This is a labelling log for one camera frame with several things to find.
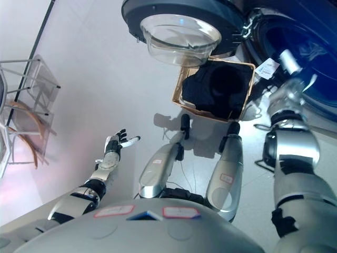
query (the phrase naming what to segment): door hinge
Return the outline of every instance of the door hinge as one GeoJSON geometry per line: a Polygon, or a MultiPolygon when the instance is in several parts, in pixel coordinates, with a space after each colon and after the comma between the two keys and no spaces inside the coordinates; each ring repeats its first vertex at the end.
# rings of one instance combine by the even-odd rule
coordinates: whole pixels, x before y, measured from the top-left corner
{"type": "Polygon", "coordinates": [[[244,25],[243,28],[243,38],[249,38],[252,35],[252,29],[253,29],[253,24],[263,15],[261,10],[259,9],[254,9],[250,15],[249,19],[246,25],[244,25]]]}

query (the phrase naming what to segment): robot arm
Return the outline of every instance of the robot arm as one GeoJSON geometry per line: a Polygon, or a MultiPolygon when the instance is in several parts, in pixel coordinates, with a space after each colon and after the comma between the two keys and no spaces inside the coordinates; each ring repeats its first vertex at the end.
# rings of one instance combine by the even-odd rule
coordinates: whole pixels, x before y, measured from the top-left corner
{"type": "Polygon", "coordinates": [[[320,152],[302,115],[303,89],[291,79],[270,96],[263,158],[275,168],[272,222],[281,237],[275,252],[336,252],[337,198],[314,173],[320,152]]]}
{"type": "Polygon", "coordinates": [[[62,198],[52,209],[48,220],[62,224],[96,209],[117,176],[121,148],[129,147],[140,139],[136,136],[127,141],[125,129],[107,137],[104,158],[97,160],[96,169],[84,185],[62,198]]]}
{"type": "Polygon", "coordinates": [[[36,220],[0,237],[0,251],[13,252],[42,233],[96,209],[117,176],[121,148],[129,147],[139,136],[126,139],[125,129],[109,136],[105,142],[104,158],[96,161],[95,171],[84,185],[64,196],[52,209],[47,220],[36,220]]]}

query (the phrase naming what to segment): cable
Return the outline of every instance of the cable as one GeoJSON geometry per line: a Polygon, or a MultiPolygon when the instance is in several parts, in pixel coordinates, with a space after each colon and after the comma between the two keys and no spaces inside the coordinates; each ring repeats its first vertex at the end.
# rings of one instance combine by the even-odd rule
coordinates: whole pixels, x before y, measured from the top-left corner
{"type": "Polygon", "coordinates": [[[192,192],[192,186],[191,186],[190,182],[188,181],[187,176],[185,175],[185,171],[184,171],[184,168],[183,168],[183,163],[181,161],[180,161],[180,165],[181,165],[181,170],[182,170],[182,172],[184,174],[184,177],[186,179],[186,182],[189,184],[191,192],[192,192]]]}
{"type": "Polygon", "coordinates": [[[192,169],[193,169],[193,177],[194,177],[194,193],[196,194],[196,180],[195,180],[194,165],[192,165],[192,169]]]}
{"type": "Polygon", "coordinates": [[[180,184],[177,184],[177,183],[175,183],[175,182],[169,182],[169,181],[168,181],[167,183],[175,184],[176,186],[178,186],[178,187],[180,187],[181,189],[185,190],[184,187],[182,187],[180,184]]]}

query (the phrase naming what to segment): clear plastic lid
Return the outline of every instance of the clear plastic lid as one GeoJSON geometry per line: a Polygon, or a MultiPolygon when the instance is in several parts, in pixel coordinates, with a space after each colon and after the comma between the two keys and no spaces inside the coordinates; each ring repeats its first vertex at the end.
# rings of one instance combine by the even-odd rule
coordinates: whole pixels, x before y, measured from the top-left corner
{"type": "Polygon", "coordinates": [[[149,16],[142,20],[141,29],[152,57],[179,66],[204,64],[221,41],[212,25],[183,15],[149,16]]]}

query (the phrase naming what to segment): black cloth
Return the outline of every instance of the black cloth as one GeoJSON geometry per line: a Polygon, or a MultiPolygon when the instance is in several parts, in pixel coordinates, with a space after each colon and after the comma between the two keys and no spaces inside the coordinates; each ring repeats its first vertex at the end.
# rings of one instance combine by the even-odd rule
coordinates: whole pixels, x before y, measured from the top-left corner
{"type": "Polygon", "coordinates": [[[207,61],[183,81],[182,98],[197,110],[224,119],[238,119],[253,70],[242,64],[207,61]]]}

